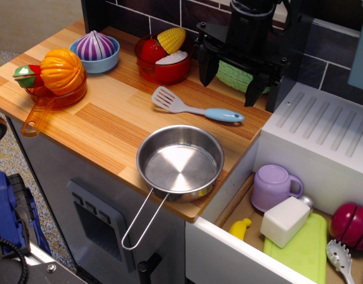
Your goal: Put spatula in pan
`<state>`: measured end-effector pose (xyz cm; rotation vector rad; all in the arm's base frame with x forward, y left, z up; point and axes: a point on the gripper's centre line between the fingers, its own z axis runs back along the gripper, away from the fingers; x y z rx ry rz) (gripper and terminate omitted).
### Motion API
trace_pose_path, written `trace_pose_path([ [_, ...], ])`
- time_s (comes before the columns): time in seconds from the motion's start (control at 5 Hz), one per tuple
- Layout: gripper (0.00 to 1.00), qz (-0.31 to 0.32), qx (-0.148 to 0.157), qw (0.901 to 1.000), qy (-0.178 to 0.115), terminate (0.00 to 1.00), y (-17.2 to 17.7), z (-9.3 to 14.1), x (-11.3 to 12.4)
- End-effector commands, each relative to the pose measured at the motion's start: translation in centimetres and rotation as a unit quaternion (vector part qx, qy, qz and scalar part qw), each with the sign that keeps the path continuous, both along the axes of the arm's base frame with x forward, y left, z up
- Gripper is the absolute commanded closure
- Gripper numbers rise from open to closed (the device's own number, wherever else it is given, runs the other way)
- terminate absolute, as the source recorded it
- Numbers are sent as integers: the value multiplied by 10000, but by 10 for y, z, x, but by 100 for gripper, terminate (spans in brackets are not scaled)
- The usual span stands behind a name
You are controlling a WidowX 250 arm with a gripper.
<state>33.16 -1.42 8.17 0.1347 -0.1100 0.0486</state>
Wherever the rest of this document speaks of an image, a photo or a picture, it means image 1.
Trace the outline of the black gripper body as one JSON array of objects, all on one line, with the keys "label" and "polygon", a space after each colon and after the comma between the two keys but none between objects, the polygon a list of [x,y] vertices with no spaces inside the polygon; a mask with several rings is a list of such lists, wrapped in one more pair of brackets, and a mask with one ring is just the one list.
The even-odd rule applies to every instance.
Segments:
[{"label": "black gripper body", "polygon": [[278,85],[281,82],[284,69],[289,65],[289,61],[270,43],[266,42],[254,51],[247,52],[226,43],[228,26],[199,22],[197,30],[199,32],[198,38],[195,39],[197,53],[199,46],[206,43],[217,53],[219,61],[228,63],[251,75],[260,73],[269,75],[269,86]]}]

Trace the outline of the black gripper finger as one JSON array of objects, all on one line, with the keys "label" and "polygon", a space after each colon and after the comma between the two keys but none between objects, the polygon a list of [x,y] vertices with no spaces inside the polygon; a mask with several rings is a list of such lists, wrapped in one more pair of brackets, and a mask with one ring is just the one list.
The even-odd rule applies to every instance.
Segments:
[{"label": "black gripper finger", "polygon": [[245,93],[245,107],[253,107],[260,96],[270,90],[269,80],[269,75],[263,73],[253,76]]},{"label": "black gripper finger", "polygon": [[203,86],[208,86],[218,72],[219,57],[206,43],[199,46],[198,66],[200,82]]}]

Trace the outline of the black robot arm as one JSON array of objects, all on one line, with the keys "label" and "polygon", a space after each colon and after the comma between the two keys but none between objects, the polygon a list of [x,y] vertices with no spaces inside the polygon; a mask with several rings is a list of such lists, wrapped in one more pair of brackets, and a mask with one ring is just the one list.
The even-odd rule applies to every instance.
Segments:
[{"label": "black robot arm", "polygon": [[208,86],[216,76],[219,63],[225,62],[252,75],[245,93],[245,106],[253,106],[266,88],[278,87],[288,59],[268,41],[268,34],[284,35],[291,28],[291,5],[287,9],[286,28],[276,32],[273,16],[280,1],[231,1],[229,25],[197,24],[199,78]]}]

